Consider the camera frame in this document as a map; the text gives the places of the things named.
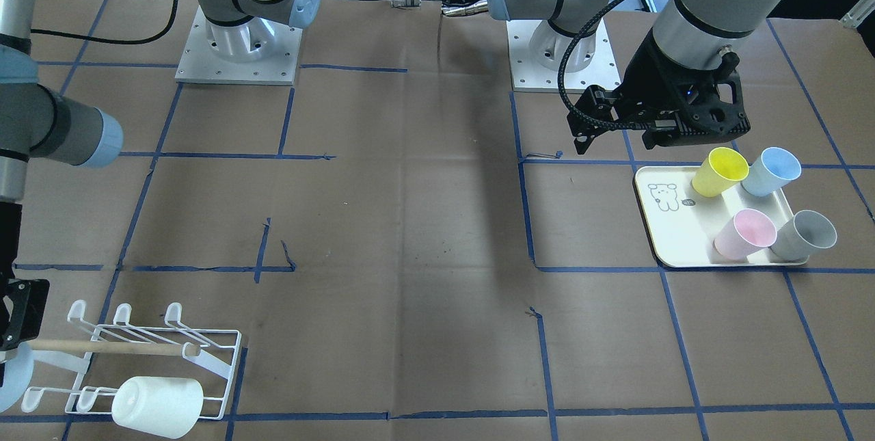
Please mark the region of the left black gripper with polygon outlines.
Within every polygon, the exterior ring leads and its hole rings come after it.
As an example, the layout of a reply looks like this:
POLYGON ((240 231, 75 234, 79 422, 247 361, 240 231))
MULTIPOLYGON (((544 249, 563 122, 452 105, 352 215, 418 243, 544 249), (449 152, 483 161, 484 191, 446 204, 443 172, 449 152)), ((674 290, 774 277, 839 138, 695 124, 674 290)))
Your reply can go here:
POLYGON ((676 87, 696 81, 706 72, 714 79, 724 79, 725 58, 719 60, 720 64, 710 69, 690 69, 666 55, 654 36, 647 35, 615 91, 591 85, 575 103, 566 98, 567 121, 577 154, 587 153, 597 136, 616 130, 644 130, 646 149, 676 145, 682 136, 676 87))

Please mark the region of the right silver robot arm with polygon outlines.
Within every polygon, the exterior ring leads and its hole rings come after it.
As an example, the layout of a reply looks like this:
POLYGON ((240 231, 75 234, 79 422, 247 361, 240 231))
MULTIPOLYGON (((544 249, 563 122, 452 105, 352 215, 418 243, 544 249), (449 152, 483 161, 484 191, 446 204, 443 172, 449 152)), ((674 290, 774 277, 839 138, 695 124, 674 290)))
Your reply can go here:
POLYGON ((281 24, 287 31, 304 28, 322 0, 2 0, 2 351, 14 350, 38 337, 46 312, 49 282, 14 275, 19 239, 48 248, 32 248, 31 260, 42 259, 62 271, 97 272, 113 266, 125 236, 111 236, 96 249, 62 250, 62 237, 94 232, 84 203, 70 211, 72 222, 56 213, 38 236, 36 221, 24 225, 24 203, 53 203, 54 189, 74 176, 103 181, 91 158, 117 170, 123 145, 106 147, 106 117, 123 111, 112 92, 135 91, 135 80, 165 79, 157 89, 159 108, 135 141, 153 151, 161 138, 161 123, 173 97, 176 44, 184 45, 197 10, 205 26, 221 23, 250 26, 257 18, 281 24), (109 92, 109 80, 116 84, 109 92))

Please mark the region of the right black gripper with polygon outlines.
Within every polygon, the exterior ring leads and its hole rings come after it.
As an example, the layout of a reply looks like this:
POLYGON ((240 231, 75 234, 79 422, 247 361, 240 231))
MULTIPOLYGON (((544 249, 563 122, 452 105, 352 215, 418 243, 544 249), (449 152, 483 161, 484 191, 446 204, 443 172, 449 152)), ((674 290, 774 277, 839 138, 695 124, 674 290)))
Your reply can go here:
POLYGON ((22 342, 40 335, 50 282, 45 279, 15 279, 14 260, 18 257, 21 204, 1 202, 2 299, 9 298, 12 309, 2 301, 1 351, 16 349, 22 342))

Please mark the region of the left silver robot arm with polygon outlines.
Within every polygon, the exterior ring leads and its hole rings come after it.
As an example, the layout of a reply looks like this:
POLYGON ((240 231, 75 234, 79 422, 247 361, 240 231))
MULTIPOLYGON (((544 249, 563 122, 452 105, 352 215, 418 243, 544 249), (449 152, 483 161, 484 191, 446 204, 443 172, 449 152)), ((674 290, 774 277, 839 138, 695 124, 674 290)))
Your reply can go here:
POLYGON ((613 89, 588 85, 569 97, 574 61, 584 61, 597 27, 626 0, 486 0, 500 21, 540 21, 547 67, 567 109, 575 149, 597 136, 638 131, 645 148, 728 143, 746 135, 740 47, 781 0, 669 0, 613 89))

